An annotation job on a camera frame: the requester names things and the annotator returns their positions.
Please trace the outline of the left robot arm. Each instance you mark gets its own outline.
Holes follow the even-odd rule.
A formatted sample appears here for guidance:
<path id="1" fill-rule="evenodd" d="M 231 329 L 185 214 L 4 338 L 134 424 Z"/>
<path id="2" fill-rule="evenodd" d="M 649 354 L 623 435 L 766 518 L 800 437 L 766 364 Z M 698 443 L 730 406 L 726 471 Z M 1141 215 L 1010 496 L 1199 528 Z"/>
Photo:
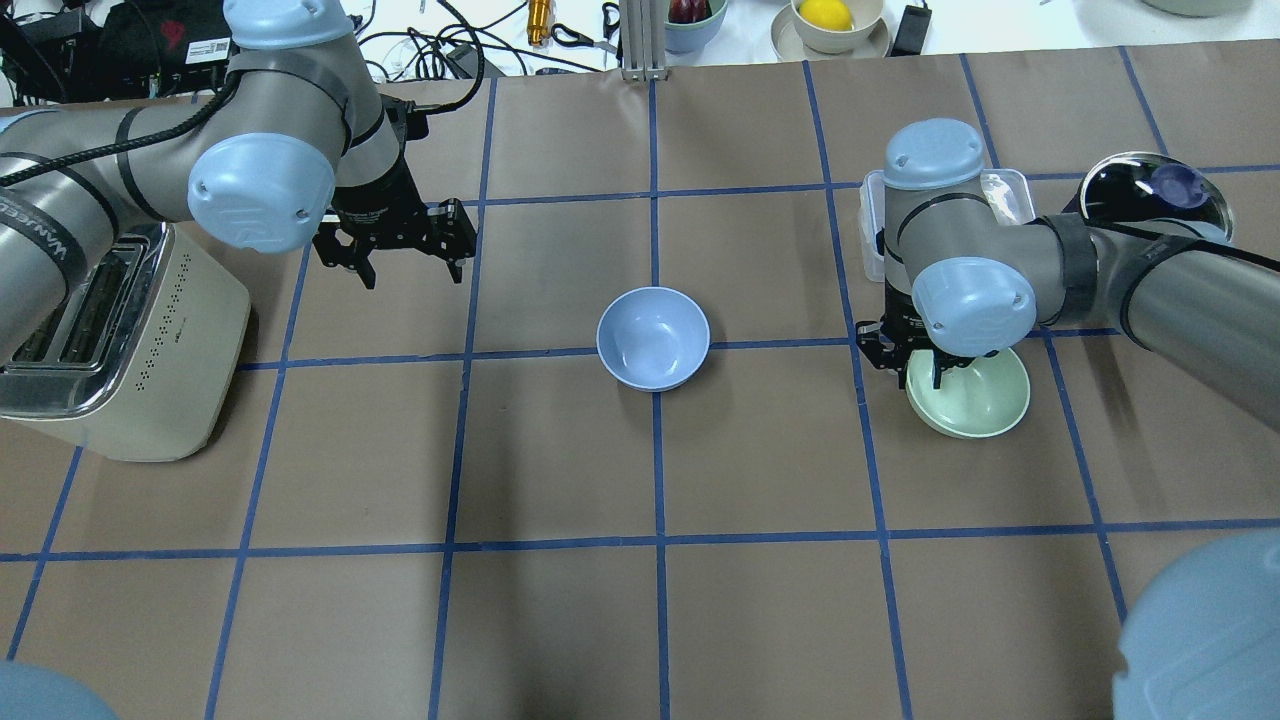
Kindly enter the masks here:
<path id="1" fill-rule="evenodd" d="M 338 1 L 227 1 L 224 86 L 200 106 L 65 108 L 3 120 L 3 356 L 83 284 L 116 240 L 193 222 L 237 249 L 314 245 L 367 288 L 378 250 L 477 252 L 458 200 L 429 206 L 404 146 L 431 108 L 383 96 Z"/>

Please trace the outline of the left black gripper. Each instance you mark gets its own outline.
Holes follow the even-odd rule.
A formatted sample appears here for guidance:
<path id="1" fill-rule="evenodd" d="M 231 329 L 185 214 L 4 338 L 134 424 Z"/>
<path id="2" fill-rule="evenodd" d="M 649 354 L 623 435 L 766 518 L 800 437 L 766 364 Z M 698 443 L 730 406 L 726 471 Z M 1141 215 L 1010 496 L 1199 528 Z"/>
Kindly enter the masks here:
<path id="1" fill-rule="evenodd" d="M 312 246 L 325 266 L 355 273 L 366 290 L 378 274 L 372 251 L 415 250 L 439 258 L 451 279 L 461 284 L 467 263 L 476 258 L 477 232 L 462 202 L 424 202 L 407 165 L 393 165 L 362 184 L 339 186 L 332 197 L 333 222 L 323 222 Z"/>

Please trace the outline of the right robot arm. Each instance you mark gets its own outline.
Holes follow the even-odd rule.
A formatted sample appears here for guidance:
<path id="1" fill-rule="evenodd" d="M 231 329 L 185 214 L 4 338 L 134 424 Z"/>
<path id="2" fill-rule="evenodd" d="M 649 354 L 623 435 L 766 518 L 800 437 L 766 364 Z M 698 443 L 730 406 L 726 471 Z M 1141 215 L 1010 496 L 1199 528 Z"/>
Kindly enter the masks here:
<path id="1" fill-rule="evenodd" d="M 986 146 L 954 118 L 888 142 L 884 313 L 859 350 L 908 377 L 1011 348 L 1038 325 L 1105 319 L 1270 428 L 1277 427 L 1277 261 L 1206 224 L 1111 222 L 1076 211 L 1002 225 L 982 192 Z"/>

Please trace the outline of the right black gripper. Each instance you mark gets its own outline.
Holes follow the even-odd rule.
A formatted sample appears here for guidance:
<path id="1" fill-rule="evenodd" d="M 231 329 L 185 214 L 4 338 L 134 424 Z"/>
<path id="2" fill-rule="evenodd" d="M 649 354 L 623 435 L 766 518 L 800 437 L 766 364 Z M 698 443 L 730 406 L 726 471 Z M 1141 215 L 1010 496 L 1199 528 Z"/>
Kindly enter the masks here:
<path id="1" fill-rule="evenodd" d="M 932 389 L 940 391 L 947 370 L 975 361 L 943 352 L 933 343 L 909 293 L 884 284 L 883 297 L 884 311 L 878 320 L 856 322 L 856 346 L 874 369 L 906 375 L 910 356 L 925 351 L 932 355 Z"/>

